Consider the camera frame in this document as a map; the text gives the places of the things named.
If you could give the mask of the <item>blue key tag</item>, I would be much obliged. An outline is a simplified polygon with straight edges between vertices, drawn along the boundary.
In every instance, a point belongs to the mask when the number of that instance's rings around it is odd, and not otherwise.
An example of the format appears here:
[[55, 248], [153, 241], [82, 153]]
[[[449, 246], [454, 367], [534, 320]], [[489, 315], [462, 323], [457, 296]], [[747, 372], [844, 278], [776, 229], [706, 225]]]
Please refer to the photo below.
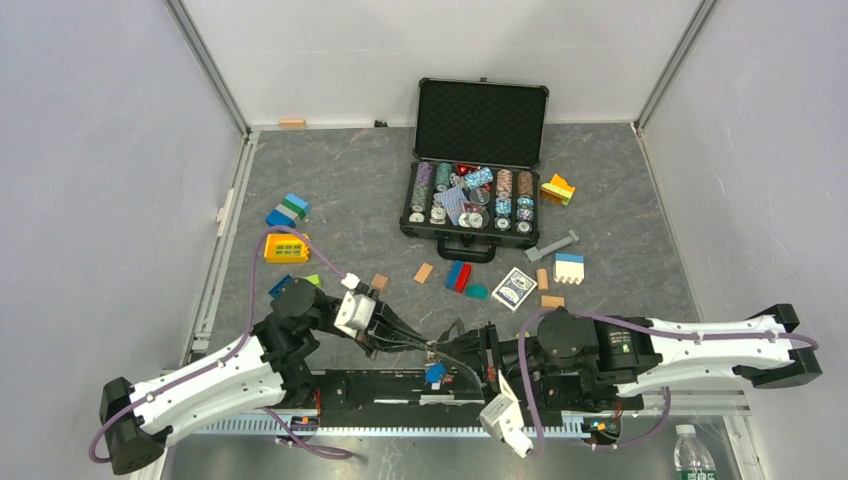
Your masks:
[[429, 365], [425, 369], [425, 382], [428, 384], [439, 384], [446, 375], [446, 366], [439, 362]]

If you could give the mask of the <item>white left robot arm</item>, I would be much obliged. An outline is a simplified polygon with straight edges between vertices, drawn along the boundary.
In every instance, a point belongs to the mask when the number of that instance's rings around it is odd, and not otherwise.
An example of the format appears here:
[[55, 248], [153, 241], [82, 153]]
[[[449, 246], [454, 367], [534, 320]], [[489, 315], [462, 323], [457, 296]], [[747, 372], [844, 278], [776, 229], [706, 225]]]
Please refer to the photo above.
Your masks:
[[263, 320], [220, 350], [157, 379], [108, 382], [100, 406], [102, 430], [95, 438], [108, 454], [101, 457], [91, 449], [91, 459], [126, 475], [232, 414], [305, 406], [319, 389], [306, 364], [320, 345], [317, 331], [354, 341], [369, 358], [393, 348], [426, 345], [377, 291], [353, 275], [343, 283], [348, 289], [336, 298], [305, 279], [293, 279], [272, 300]]

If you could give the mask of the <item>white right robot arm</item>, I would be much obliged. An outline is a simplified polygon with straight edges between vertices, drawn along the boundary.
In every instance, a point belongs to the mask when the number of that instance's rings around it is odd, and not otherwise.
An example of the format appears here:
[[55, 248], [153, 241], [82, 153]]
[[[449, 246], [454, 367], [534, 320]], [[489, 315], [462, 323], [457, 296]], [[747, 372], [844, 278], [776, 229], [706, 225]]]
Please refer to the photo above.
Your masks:
[[591, 408], [686, 382], [744, 379], [756, 389], [802, 386], [822, 368], [817, 343], [795, 334], [790, 304], [776, 304], [744, 320], [678, 323], [658, 318], [544, 312], [535, 333], [503, 341], [493, 327], [439, 343], [485, 382], [523, 373], [563, 377], [568, 394]]

